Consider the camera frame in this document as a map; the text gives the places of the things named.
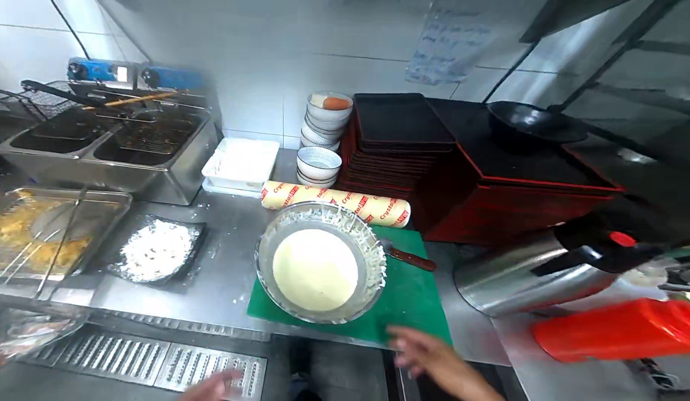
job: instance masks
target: knife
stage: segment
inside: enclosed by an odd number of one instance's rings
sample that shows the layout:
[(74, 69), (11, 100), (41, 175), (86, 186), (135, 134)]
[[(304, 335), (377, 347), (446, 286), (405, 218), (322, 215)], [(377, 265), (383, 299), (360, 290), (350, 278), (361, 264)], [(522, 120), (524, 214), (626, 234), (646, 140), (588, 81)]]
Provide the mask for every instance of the knife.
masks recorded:
[(392, 245), (392, 241), (387, 238), (380, 238), (380, 243), (385, 250), (387, 255), (390, 255), (394, 259), (401, 260), (404, 263), (408, 263), (412, 266), (416, 266), (422, 270), (427, 270), (428, 272), (433, 272), (436, 270), (436, 263), (429, 259), (420, 258), (417, 255), (411, 253), (403, 252), (398, 250)]

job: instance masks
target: plastic wrap roll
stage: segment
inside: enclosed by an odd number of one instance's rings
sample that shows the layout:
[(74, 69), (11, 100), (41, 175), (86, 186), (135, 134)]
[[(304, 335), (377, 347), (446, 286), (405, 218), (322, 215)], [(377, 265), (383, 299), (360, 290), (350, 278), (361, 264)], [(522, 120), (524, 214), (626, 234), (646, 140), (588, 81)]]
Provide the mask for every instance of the plastic wrap roll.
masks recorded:
[(369, 224), (396, 228), (404, 227), (412, 215), (409, 202), (402, 199), (277, 181), (266, 181), (261, 189), (261, 205), (265, 208), (277, 210), (307, 201), (335, 203), (355, 212)]

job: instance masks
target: batter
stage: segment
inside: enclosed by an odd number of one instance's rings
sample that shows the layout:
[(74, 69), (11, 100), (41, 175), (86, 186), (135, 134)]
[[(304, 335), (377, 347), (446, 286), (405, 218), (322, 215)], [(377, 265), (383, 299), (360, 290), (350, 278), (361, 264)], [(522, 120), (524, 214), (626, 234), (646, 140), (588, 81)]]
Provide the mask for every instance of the batter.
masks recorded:
[(283, 295), (307, 310), (332, 310), (352, 296), (357, 262), (336, 235), (316, 229), (292, 233), (273, 257), (273, 276)]

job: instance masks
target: red handle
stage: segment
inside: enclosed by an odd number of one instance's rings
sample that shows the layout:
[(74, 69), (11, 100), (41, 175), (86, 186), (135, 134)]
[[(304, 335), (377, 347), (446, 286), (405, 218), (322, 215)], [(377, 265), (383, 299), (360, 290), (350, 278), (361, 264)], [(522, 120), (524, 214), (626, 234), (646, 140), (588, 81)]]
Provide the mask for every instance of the red handle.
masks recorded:
[(434, 261), (420, 258), (419, 256), (411, 253), (402, 252), (397, 248), (392, 248), (390, 250), (390, 256), (394, 259), (401, 260), (404, 263), (409, 263), (412, 266), (416, 266), (422, 270), (427, 270), (428, 272), (433, 272), (436, 270), (436, 263), (434, 263)]

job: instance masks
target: stainless steel counter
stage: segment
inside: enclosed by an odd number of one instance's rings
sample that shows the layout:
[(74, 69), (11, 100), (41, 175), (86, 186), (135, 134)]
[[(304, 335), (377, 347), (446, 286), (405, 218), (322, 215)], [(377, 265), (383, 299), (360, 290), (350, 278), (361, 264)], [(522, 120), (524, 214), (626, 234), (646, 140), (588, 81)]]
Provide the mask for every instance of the stainless steel counter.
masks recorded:
[[(281, 149), (273, 179), (296, 182), (295, 159), (295, 150)], [(125, 219), (144, 214), (207, 223), (207, 238), (185, 280), (158, 287), (132, 283), (99, 271), (97, 255), (81, 276), (66, 278), (57, 288), (45, 290), (41, 298), (123, 313), (382, 347), (375, 342), (273, 323), (246, 314), (256, 280), (255, 247), (276, 214), (263, 208), (259, 199), (201, 191), (189, 206), (135, 202)], [(124, 227), (118, 225), (112, 237), (119, 237), (117, 231), (121, 228)], [(105, 242), (104, 248), (109, 247), (109, 242)], [(453, 287), (456, 246), (428, 243), (427, 250), (439, 264), (439, 271), (434, 274), (456, 350), (467, 360), (510, 365), (491, 320), (469, 307)], [(24, 290), (30, 294), (26, 288), (14, 289), (16, 295)]]
[[(280, 150), (273, 179), (294, 182), (294, 175), (295, 151)], [(202, 191), (190, 206), (136, 202), (126, 218), (145, 213), (207, 223), (207, 238), (186, 280), (162, 287), (145, 286), (105, 274), (93, 266), (82, 276), (68, 278), (58, 288), (45, 291), (44, 297), (124, 313), (380, 347), (373, 342), (272, 323), (246, 314), (256, 280), (255, 246), (276, 213), (263, 208), (260, 200)], [(528, 334), (535, 319), (531, 315), (519, 314), (492, 322), (477, 312), (463, 301), (453, 284), (452, 271), (459, 260), (456, 245), (428, 242), (426, 249), (439, 265), (434, 273), (436, 284), (454, 347), (464, 359), (512, 365), (531, 400), (647, 399), (634, 375), (621, 362), (571, 365), (552, 360)]]

